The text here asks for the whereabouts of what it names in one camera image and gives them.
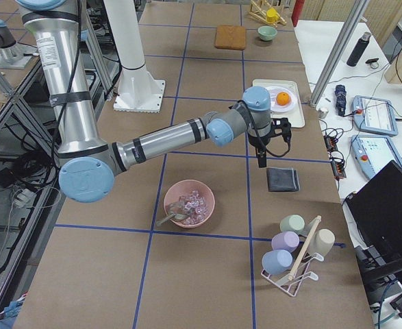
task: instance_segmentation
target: black cylinder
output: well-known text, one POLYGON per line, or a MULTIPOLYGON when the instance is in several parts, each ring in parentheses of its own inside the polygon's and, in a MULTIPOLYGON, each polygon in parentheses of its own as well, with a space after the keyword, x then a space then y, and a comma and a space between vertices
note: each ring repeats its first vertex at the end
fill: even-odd
POLYGON ((357 41, 356 46, 347 60, 347 65, 356 66, 357 62, 359 62, 360 58, 362 57, 366 46, 368 46, 368 43, 370 43, 370 37, 371 33, 365 32, 364 35, 357 41))

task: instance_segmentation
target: orange fruit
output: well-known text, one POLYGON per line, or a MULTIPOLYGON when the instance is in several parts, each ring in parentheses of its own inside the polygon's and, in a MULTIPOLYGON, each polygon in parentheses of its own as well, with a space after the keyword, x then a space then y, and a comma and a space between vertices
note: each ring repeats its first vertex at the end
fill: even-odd
POLYGON ((290 102, 290 96, 288 93, 285 93, 284 91, 278 93, 276 102, 280 106, 285 106, 290 102))

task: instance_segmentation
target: green object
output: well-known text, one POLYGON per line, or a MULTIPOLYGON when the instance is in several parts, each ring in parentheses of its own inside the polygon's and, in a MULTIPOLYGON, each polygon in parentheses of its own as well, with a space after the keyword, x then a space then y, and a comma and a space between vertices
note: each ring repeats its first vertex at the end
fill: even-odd
POLYGON ((261 26, 258 28, 258 36, 263 41, 271 41, 277 35, 277 29, 272 26, 261 26))

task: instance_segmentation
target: brown wooden board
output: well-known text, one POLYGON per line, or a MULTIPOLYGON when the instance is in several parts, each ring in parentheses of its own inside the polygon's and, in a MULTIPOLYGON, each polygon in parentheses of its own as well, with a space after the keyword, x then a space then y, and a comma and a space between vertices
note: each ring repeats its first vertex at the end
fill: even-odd
POLYGON ((247 30, 243 26, 219 25, 214 46, 218 49, 244 50, 247 46, 247 30))

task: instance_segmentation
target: black screen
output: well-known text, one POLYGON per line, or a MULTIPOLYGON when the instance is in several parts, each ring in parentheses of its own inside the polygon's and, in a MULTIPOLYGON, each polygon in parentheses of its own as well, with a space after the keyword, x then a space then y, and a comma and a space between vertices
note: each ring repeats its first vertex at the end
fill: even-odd
MULTIPOLYGON (((367 246, 387 263, 402 257, 402 168, 395 161, 346 203, 367 246)), ((402 271, 395 276, 402 284, 402 271)))

